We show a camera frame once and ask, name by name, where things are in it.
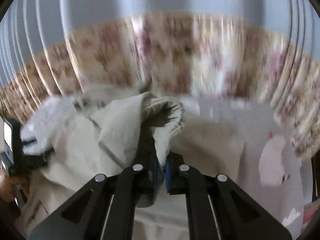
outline crumpled cloth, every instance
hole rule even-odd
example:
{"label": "crumpled cloth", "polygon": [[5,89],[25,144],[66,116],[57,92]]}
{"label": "crumpled cloth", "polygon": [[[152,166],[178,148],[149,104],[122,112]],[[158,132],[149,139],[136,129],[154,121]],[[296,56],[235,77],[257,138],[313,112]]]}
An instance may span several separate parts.
{"label": "crumpled cloth", "polygon": [[[35,171],[31,176],[30,197],[21,210],[22,216],[17,223],[17,228],[24,236],[96,174],[113,176],[131,165],[139,138],[144,136],[145,131],[149,130],[154,138],[161,167],[165,164],[171,145],[175,145],[176,152],[184,156],[184,148],[180,146],[183,141],[188,141],[188,132],[185,130],[186,135],[179,137],[179,134],[183,135],[183,107],[175,98],[156,98],[149,92],[139,94],[133,90],[97,88],[85,92],[75,102],[76,107],[82,111],[69,118],[52,135],[51,141],[56,154],[50,158],[47,168]],[[191,127],[186,123],[186,128],[192,129],[192,122],[190,124]],[[203,122],[203,125],[209,125],[209,128],[203,130],[209,133],[203,134],[207,136],[204,141],[198,140],[198,149],[201,149],[204,142],[207,147],[202,152],[197,151],[197,140],[194,140],[191,144],[195,151],[189,151],[184,156],[192,162],[188,164],[195,167],[196,160],[202,158],[210,144],[217,142],[212,141],[211,137],[219,133],[222,127],[215,127],[209,120]],[[207,162],[206,169],[210,171],[208,175],[214,176],[217,174],[217,167],[224,167],[219,165],[225,163],[225,160],[221,162],[223,156],[232,158],[236,155],[235,160],[240,159],[244,142],[235,131],[232,135],[225,132],[225,135],[227,136],[220,137],[220,145],[230,145],[230,139],[233,138],[240,147],[236,151],[230,147],[229,155],[225,154],[226,147],[218,147],[215,152],[207,153],[207,161],[215,161],[214,166]],[[236,180],[239,162],[233,163],[233,173],[225,168],[219,172]],[[169,196],[165,192],[165,185],[162,185],[155,204],[149,208],[137,209],[135,220],[150,230],[158,228],[157,232],[161,228],[164,232],[170,229],[185,234],[188,231],[188,219],[184,196]]]}

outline white cloth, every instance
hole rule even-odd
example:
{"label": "white cloth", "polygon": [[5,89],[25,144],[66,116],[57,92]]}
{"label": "white cloth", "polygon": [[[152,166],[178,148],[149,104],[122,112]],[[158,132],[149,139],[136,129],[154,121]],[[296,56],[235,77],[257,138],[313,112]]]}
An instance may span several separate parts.
{"label": "white cloth", "polygon": [[[245,141],[237,184],[280,223],[296,210],[299,217],[295,216],[286,226],[292,239],[296,239],[300,235],[304,206],[300,167],[294,147],[272,107],[243,99],[180,96],[179,100],[186,111],[236,127]],[[278,136],[286,139],[284,147],[273,145],[272,151],[278,153],[265,149],[270,142],[275,143]]]}
{"label": "white cloth", "polygon": [[[51,157],[48,168],[32,174],[31,194],[17,223],[25,236],[96,174],[112,176],[129,166],[136,153],[142,123],[150,127],[162,166],[172,138],[181,130],[183,108],[174,98],[153,98],[150,93],[139,95],[137,91],[97,88],[85,92],[76,102],[83,111],[68,119],[54,133],[51,140],[56,154]],[[219,135],[219,130],[224,127],[222,124],[203,120],[198,125],[198,117],[192,115],[186,121],[181,137],[173,142],[177,153],[208,175],[223,172],[237,180],[244,142],[236,131],[226,128]],[[221,146],[213,151],[212,143],[218,141],[212,141],[212,136],[220,136]],[[194,152],[184,151],[183,144],[188,140]],[[201,161],[197,164],[196,160],[202,160],[202,157],[207,160],[207,165]],[[235,161],[230,169],[226,163],[232,158]],[[137,209],[135,220],[143,225],[148,235],[155,228],[158,228],[155,232],[163,232],[152,239],[162,239],[170,230],[188,235],[185,199],[183,196],[169,196],[165,185],[161,186],[153,206]]]}
{"label": "white cloth", "polygon": [[23,147],[26,155],[40,155],[52,147],[51,135],[70,116],[76,113],[71,97],[52,96],[43,101],[41,108],[28,120],[21,131],[21,138],[36,137],[37,143]]}

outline floral fabric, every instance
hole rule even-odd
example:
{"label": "floral fabric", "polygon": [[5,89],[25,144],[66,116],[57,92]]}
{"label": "floral fabric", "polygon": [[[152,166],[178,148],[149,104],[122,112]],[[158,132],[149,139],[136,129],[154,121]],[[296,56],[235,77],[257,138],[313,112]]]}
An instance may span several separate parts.
{"label": "floral fabric", "polygon": [[287,36],[232,17],[154,13],[73,30],[33,55],[0,91],[0,114],[26,122],[53,94],[111,83],[158,95],[270,104],[301,161],[320,148],[320,65]]}

